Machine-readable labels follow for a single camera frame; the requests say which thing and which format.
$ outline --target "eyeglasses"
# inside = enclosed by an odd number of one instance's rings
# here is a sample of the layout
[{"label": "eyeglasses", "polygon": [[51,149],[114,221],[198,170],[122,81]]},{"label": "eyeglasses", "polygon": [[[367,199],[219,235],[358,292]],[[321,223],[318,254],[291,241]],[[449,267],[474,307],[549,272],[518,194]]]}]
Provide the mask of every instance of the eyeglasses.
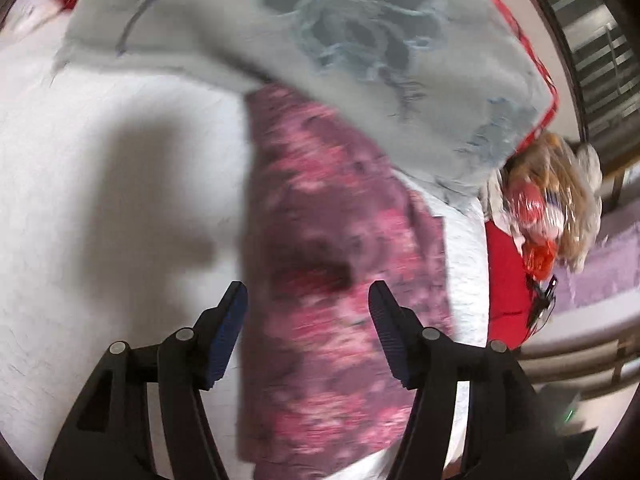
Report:
[{"label": "eyeglasses", "polygon": [[533,306],[531,307],[527,321],[527,328],[529,329],[527,339],[540,332],[549,320],[556,306],[556,286],[558,285],[558,278],[556,278],[555,275],[549,280],[549,284],[544,292],[536,282],[531,281],[532,288],[536,292],[536,299],[533,301]]}]

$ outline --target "light blue fabric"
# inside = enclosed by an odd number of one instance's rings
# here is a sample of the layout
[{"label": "light blue fabric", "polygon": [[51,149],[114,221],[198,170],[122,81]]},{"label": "light blue fabric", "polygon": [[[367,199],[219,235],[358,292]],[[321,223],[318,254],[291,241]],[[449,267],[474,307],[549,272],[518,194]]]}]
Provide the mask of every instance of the light blue fabric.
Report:
[{"label": "light blue fabric", "polygon": [[240,92],[279,80],[449,200],[475,196],[552,105],[511,25],[493,0],[80,0],[59,60]]}]

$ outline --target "plastic bag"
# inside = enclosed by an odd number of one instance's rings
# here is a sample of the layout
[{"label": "plastic bag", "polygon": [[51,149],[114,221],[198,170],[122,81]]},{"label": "plastic bag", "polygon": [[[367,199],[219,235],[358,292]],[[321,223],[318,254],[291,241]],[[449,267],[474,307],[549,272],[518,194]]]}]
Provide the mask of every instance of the plastic bag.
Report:
[{"label": "plastic bag", "polygon": [[544,282],[551,276],[557,252],[558,246],[552,240],[547,240],[544,245],[537,245],[531,240],[525,241],[522,246],[522,261],[527,274],[538,282]]},{"label": "plastic bag", "polygon": [[529,180],[512,180],[504,191],[511,215],[522,228],[539,222],[545,214],[545,200],[534,183]]},{"label": "plastic bag", "polygon": [[598,233],[600,215],[574,153],[561,137],[543,133],[513,161],[507,186],[521,181],[535,184],[545,199],[545,214],[527,226],[529,238],[540,246],[557,239],[558,257],[580,271]]}]

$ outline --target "white fabric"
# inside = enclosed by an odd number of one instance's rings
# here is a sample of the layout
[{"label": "white fabric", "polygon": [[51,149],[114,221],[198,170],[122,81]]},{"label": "white fabric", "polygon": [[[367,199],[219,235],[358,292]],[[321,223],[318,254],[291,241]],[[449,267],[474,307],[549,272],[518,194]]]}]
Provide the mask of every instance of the white fabric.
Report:
[{"label": "white fabric", "polygon": [[[59,16],[0,45],[0,431],[42,477],[80,388],[115,340],[154,344],[193,324],[238,279],[242,185],[250,163],[238,96],[186,78],[50,76]],[[458,338],[484,344],[488,317],[482,212],[446,217]],[[238,364],[204,395],[232,480],[251,478],[236,452]],[[458,399],[458,444],[465,427]],[[159,473],[171,478],[158,407]],[[376,474],[384,453],[338,476]]]},{"label": "white fabric", "polygon": [[520,256],[522,256],[522,246],[525,239],[520,232],[520,226],[504,207],[502,173],[500,169],[491,172],[486,184],[480,188],[479,199],[482,203],[484,220],[492,220],[500,231],[512,237],[513,243],[516,245]]}]

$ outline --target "maroon floral cloth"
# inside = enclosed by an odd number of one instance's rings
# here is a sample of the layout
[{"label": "maroon floral cloth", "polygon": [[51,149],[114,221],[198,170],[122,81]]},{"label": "maroon floral cloth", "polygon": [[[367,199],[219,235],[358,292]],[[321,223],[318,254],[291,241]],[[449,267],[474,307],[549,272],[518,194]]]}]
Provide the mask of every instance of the maroon floral cloth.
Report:
[{"label": "maroon floral cloth", "polygon": [[277,84],[248,106],[240,449],[255,480],[323,478],[400,438],[411,411],[369,315],[370,284],[385,280],[424,325],[452,332],[442,222],[332,109]]}]

